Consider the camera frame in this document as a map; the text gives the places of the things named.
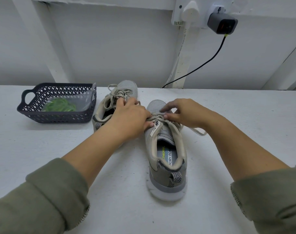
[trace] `shoelace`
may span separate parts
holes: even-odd
[[[111,84],[108,86],[108,89],[110,90],[110,105],[109,107],[106,107],[105,105],[105,108],[106,109],[111,109],[111,108],[116,108],[116,105],[113,105],[114,103],[116,103],[117,99],[118,98],[124,98],[126,99],[126,97],[130,96],[130,94],[133,93],[133,90],[130,90],[130,89],[124,89],[124,90],[111,90],[110,88],[114,87],[116,88],[118,85],[116,84]]]
[[[161,113],[151,113],[152,117],[148,118],[147,121],[152,121],[152,122],[156,122],[161,121],[161,122],[165,122],[165,123],[173,123],[179,130],[182,130],[182,128],[184,127],[183,125],[177,123],[177,122],[171,122],[167,119],[164,119],[164,115]],[[201,133],[199,130],[195,129],[195,128],[190,128],[192,131],[194,131],[195,133],[197,133],[200,136],[205,136],[207,134],[207,132],[205,131],[204,133]]]

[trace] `black plastic basket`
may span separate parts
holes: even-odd
[[[23,91],[21,103],[17,111],[39,123],[84,123],[89,122],[93,116],[96,104],[96,87],[91,97],[90,107],[82,112],[41,112],[43,106],[50,97],[64,95],[77,95],[91,90],[93,84],[71,83],[42,83],[31,90]],[[26,104],[25,97],[28,93],[34,93],[35,97]]]

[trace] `black cable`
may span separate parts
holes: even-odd
[[[175,82],[175,81],[177,81],[177,80],[179,80],[179,79],[181,79],[181,78],[184,78],[184,77],[190,75],[191,73],[195,72],[196,70],[199,70],[199,69],[200,69],[201,67],[203,67],[205,64],[207,64],[207,63],[209,63],[210,61],[212,61],[212,60],[216,57],[216,55],[219,53],[219,51],[221,50],[221,48],[222,48],[222,46],[223,46],[223,44],[224,44],[224,41],[225,41],[226,37],[227,37],[227,35],[224,35],[224,38],[223,38],[223,41],[222,41],[222,43],[221,43],[220,48],[217,50],[216,54],[215,54],[210,60],[208,60],[206,63],[202,64],[201,66],[199,66],[197,69],[193,70],[192,72],[189,72],[188,74],[186,74],[186,75],[184,75],[184,76],[182,76],[182,77],[180,77],[180,78],[178,78],[178,79],[176,79],[176,80],[173,80],[173,81],[167,83],[167,84],[166,84],[165,86],[163,86],[162,88],[166,87],[167,85],[169,85],[169,84],[171,84],[171,83],[173,83],[173,82]]]

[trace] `sleeve cuff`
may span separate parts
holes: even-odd
[[[66,230],[80,224],[87,216],[88,185],[82,175],[68,162],[56,158],[26,176],[60,212]]]
[[[233,182],[230,188],[249,220],[270,220],[296,205],[296,167],[248,177]]]

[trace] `hand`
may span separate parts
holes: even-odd
[[[164,118],[190,128],[205,129],[211,120],[218,120],[218,118],[221,117],[220,114],[201,106],[190,98],[177,98],[167,103],[160,112],[168,112],[172,108],[177,108],[176,112],[166,113]]]
[[[153,122],[146,121],[150,117],[150,112],[144,106],[140,106],[137,99],[131,97],[126,102],[119,98],[114,114],[104,126],[110,126],[112,132],[121,135],[122,142],[125,142],[153,127]]]

